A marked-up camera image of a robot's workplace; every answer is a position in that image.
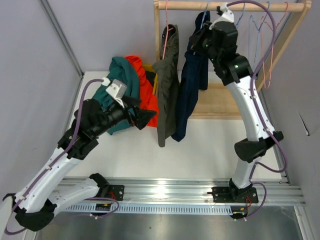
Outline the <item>orange shorts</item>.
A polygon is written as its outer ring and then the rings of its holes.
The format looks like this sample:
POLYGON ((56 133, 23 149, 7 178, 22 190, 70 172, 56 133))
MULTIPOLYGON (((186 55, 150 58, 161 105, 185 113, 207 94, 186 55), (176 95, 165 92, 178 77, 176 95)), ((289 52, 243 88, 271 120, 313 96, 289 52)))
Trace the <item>orange shorts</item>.
POLYGON ((141 100, 140 108, 144 110, 156 111, 156 115, 147 124, 149 127, 156 128, 158 126, 158 99, 153 95, 153 87, 146 78, 146 72, 143 68, 142 59, 135 55, 128 55, 125 57, 132 65, 139 78, 139 98, 141 100))

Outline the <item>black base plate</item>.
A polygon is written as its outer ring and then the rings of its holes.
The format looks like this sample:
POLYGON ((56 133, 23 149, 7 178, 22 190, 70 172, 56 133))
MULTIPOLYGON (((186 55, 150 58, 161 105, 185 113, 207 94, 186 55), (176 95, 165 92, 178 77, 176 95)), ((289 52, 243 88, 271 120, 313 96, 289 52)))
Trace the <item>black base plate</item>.
POLYGON ((109 184, 102 187, 102 189, 99 191, 98 196, 102 198, 111 198, 117 201, 122 201, 124 199, 124 193, 125 193, 124 185, 109 184))
POLYGON ((256 188, 251 185, 246 188, 237 189, 236 187, 214 186, 207 194, 213 197, 214 203, 249 203, 259 202, 256 188))

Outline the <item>olive green shorts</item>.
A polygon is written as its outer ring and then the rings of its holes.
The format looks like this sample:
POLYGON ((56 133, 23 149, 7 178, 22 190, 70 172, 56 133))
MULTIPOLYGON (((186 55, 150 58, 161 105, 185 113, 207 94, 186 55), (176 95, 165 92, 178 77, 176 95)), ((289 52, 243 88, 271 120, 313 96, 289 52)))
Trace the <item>olive green shorts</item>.
MULTIPOLYGON (((164 60, 158 60, 152 68, 157 74, 157 105, 158 105, 158 123, 157 123, 157 139, 159 147, 166 145, 166 139, 171 137, 176 131, 176 104, 179 93, 179 77, 178 77, 178 59, 179 59, 179 30, 175 24, 169 24, 169 28, 173 28, 169 34, 171 36, 171 50, 167 53, 164 60)), ((165 28, 162 32, 161 49, 165 41, 165 28)))

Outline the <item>teal green shorts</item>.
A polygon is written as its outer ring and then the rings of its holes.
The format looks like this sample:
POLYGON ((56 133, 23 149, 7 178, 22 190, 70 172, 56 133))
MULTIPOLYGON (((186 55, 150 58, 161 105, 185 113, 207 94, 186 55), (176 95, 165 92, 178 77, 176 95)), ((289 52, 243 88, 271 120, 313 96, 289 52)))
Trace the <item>teal green shorts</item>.
MULTIPOLYGON (((113 57, 109 65, 109 74, 106 76, 110 81, 119 80, 127 86, 125 96, 138 99, 140 97, 140 80, 138 74, 130 62, 124 57, 113 57)), ((99 102, 103 112, 110 113, 116 110, 117 104, 106 92, 106 87, 100 85, 92 99, 99 102)))

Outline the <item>pink hanger with olive shorts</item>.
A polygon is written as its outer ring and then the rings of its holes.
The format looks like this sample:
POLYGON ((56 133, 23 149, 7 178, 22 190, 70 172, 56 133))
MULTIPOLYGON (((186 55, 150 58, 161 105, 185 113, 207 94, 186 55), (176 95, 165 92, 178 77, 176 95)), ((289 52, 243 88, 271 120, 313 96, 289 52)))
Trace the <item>pink hanger with olive shorts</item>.
POLYGON ((168 18, 168 5, 169 5, 169 0, 167 0, 165 2, 165 31, 164 31, 164 44, 163 44, 163 49, 162 49, 162 53, 161 53, 161 60, 164 60, 166 57, 169 56, 169 53, 171 51, 172 48, 172 44, 170 43, 171 40, 171 36, 170 33, 172 30, 174 30, 174 28, 170 28, 169 26, 169 18, 168 18))

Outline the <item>aluminium mounting rail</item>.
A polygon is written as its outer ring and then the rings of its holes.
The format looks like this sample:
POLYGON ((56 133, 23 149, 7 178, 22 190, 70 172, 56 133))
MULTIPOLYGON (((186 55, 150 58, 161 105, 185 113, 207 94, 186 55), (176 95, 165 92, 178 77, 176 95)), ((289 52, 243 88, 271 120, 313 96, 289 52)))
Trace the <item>aluminium mounting rail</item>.
POLYGON ((258 203, 215 203, 207 192, 212 187, 229 187, 227 179, 182 179, 144 177, 106 177, 110 185, 124 185, 122 201, 115 204, 164 204, 164 205, 225 205, 243 206, 305 206, 306 201, 299 186, 273 181, 256 184, 258 203))

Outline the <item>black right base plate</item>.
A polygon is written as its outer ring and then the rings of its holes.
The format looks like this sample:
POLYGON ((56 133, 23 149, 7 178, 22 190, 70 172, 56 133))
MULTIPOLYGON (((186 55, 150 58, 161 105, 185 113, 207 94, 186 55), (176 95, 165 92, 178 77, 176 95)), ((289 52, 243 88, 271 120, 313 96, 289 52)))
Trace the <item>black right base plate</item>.
POLYGON ((236 187, 214 186, 207 194, 213 197, 214 203, 249 203, 259 202, 256 188, 251 185, 246 188, 237 189, 236 187))

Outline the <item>navy blue shorts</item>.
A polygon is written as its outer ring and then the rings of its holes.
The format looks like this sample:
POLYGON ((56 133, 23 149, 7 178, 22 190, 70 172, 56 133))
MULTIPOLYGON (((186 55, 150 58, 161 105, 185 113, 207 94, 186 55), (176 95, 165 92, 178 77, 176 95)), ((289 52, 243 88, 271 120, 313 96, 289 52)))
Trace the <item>navy blue shorts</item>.
POLYGON ((192 51, 191 47, 192 43, 188 42, 175 106, 176 130, 171 137, 177 142, 186 136, 188 118, 196 107, 199 91, 208 89, 209 59, 192 51))

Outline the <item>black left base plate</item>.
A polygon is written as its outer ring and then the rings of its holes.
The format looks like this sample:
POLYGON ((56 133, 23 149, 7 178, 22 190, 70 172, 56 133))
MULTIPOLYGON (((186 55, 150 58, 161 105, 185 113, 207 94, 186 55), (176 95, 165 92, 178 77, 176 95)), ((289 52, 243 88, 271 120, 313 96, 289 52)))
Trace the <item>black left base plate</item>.
POLYGON ((117 201, 122 201, 124 199, 124 193, 125 193, 124 185, 109 184, 102 187, 102 189, 99 191, 98 196, 102 198, 111 198, 117 201))

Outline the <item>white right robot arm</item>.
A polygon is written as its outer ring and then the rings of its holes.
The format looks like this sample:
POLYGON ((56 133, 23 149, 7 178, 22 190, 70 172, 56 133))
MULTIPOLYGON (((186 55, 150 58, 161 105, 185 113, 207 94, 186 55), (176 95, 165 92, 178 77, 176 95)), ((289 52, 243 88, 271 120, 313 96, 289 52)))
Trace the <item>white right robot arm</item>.
POLYGON ((238 162, 227 187, 213 187, 210 194, 215 203, 245 203, 248 197, 258 203, 257 191, 251 178, 266 152, 276 142, 283 140, 266 116, 256 85, 252 82, 253 71, 249 61, 237 53, 238 31, 235 24, 207 21, 202 29, 189 40, 191 50, 208 57, 214 72, 231 93, 244 122, 246 138, 234 144, 238 162))

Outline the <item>wooden clothes rack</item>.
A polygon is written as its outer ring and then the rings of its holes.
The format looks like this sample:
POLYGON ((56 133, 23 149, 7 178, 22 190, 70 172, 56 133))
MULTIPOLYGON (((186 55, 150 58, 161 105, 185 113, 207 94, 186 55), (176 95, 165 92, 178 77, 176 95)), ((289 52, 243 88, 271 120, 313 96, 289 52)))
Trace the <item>wooden clothes rack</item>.
MULTIPOLYGON (((161 10, 186 10, 202 11, 205 9, 204 1, 169 1, 155 0, 154 9, 154 28, 155 28, 155 52, 156 59, 161 58, 161 28, 160 28, 160 11, 161 10)), ((289 13, 288 20, 285 22, 282 30, 276 38, 273 53, 267 54, 264 62, 265 68, 272 71, 290 41, 308 14, 312 2, 310 0, 299 0, 297 3, 276 2, 271 3, 269 10, 271 12, 289 13)), ((194 119, 223 119, 239 120, 241 118, 236 102, 231 94, 221 83, 212 82, 208 84, 208 90, 199 93, 199 99, 193 114, 194 119)))

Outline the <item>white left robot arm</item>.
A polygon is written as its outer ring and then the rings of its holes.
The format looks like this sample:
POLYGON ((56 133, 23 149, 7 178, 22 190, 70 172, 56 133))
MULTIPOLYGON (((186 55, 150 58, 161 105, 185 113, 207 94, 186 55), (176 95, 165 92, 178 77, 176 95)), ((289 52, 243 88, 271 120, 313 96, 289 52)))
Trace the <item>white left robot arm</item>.
POLYGON ((80 201, 91 198, 111 201, 110 184, 99 173, 91 174, 84 182, 67 190, 53 191, 99 144, 100 135, 124 122, 142 130, 156 114, 154 110, 141 109, 140 100, 128 96, 122 104, 114 101, 107 110, 102 110, 95 99, 80 103, 71 127, 59 140, 45 166, 24 189, 6 194, 12 198, 15 220, 23 229, 37 232, 62 210, 80 201))

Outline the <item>blue hanger with navy shorts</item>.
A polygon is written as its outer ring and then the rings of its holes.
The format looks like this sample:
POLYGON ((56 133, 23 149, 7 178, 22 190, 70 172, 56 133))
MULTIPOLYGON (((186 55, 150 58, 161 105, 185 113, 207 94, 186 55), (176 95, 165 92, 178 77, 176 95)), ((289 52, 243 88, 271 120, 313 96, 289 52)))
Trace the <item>blue hanger with navy shorts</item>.
POLYGON ((203 11, 200 29, 202 29, 203 26, 204 26, 205 18, 206 18, 206 15, 207 15, 207 10, 208 10, 209 3, 210 3, 210 0, 207 1, 206 6, 205 6, 205 9, 204 9, 204 11, 203 11))

